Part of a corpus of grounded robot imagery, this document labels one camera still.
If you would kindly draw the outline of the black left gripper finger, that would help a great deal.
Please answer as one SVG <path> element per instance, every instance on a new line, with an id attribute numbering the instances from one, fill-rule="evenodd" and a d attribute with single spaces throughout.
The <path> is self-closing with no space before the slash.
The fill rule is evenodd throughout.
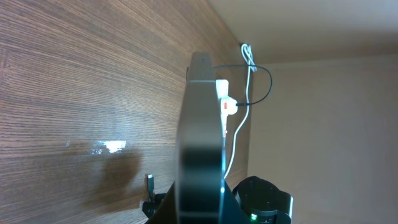
<path id="1" fill-rule="evenodd" d="M 223 178 L 223 135 L 211 55 L 194 52 L 177 128 L 175 181 L 149 223 L 249 223 Z"/>

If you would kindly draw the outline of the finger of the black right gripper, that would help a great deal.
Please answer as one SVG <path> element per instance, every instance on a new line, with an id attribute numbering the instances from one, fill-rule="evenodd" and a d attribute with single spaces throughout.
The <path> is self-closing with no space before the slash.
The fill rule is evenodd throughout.
<path id="1" fill-rule="evenodd" d="M 155 194 L 142 204 L 142 211 L 148 219 L 151 219 L 165 206 L 167 206 L 167 193 Z"/>

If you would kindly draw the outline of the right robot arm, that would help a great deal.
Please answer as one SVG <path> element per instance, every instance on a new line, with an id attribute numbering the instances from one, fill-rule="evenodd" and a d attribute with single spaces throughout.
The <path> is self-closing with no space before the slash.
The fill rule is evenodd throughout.
<path id="1" fill-rule="evenodd" d="M 178 223 L 175 208 L 175 190 L 172 185 L 168 192 L 154 193 L 154 178 L 147 178 L 149 200 L 142 204 L 147 223 Z M 220 219 L 205 217 L 184 218 L 183 223 L 292 223 L 294 198 L 279 190 L 274 184 L 257 176 L 240 181 L 231 189 L 225 185 Z"/>

